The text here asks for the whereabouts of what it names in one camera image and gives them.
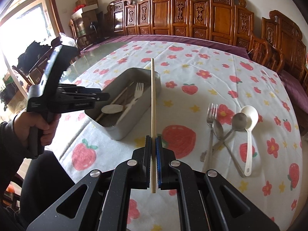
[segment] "black pants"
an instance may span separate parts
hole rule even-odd
[[[20,217],[28,226],[74,185],[53,152],[32,160],[20,196]]]

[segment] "chopstick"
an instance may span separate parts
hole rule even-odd
[[[156,193],[157,168],[156,168],[156,90],[154,59],[151,59],[151,193]]]
[[[124,94],[124,92],[133,84],[134,82],[132,82],[130,85],[128,85],[110,104],[114,104],[120,97],[121,95]],[[96,122],[99,121],[99,119],[101,119],[101,117],[104,115],[104,113],[102,112],[97,118],[96,118]]]

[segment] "spoon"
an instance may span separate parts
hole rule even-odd
[[[219,142],[213,146],[213,150],[218,149],[233,131],[242,131],[247,125],[247,116],[244,113],[237,113],[231,120],[232,129]]]
[[[213,122],[213,128],[214,128],[214,134],[217,137],[218,140],[222,140],[224,138],[224,129],[222,128],[221,123],[218,120],[214,120]],[[235,156],[233,155],[233,153],[231,152],[231,150],[229,149],[229,147],[227,146],[227,144],[223,141],[223,144],[226,146],[233,162],[235,165],[236,170],[238,171],[238,174],[241,177],[245,177],[243,170],[241,169],[241,166],[238,164],[238,161],[236,160]]]
[[[255,125],[258,122],[259,115],[257,110],[252,106],[244,106],[241,110],[241,113],[244,113],[247,116],[247,125],[245,127],[247,131],[247,156],[244,174],[246,176],[251,175],[252,170],[252,135],[251,132],[254,129]]]

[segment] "white plastic spoon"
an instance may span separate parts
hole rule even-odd
[[[252,106],[244,106],[241,110],[241,113],[244,113],[247,116],[247,155],[246,155],[246,164],[244,174],[246,176],[251,175],[252,170],[252,135],[251,132],[254,129],[255,125],[258,122],[259,115],[257,110]]]

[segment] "metal fork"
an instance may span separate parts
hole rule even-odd
[[[206,117],[206,122],[210,126],[210,138],[208,142],[208,150],[207,155],[205,156],[205,161],[203,164],[202,172],[205,173],[208,169],[210,169],[212,151],[213,151],[213,121],[217,118],[218,104],[210,104],[208,106],[208,112]]]
[[[132,101],[127,104],[126,109],[124,110],[124,112],[121,114],[121,116],[119,117],[119,119],[117,120],[116,124],[118,124],[124,116],[126,116],[127,112],[131,109],[131,107],[136,103],[136,101],[142,96],[143,94],[143,83],[142,82],[138,82],[136,84],[136,88],[135,88],[135,94],[134,94],[134,98],[132,99]]]

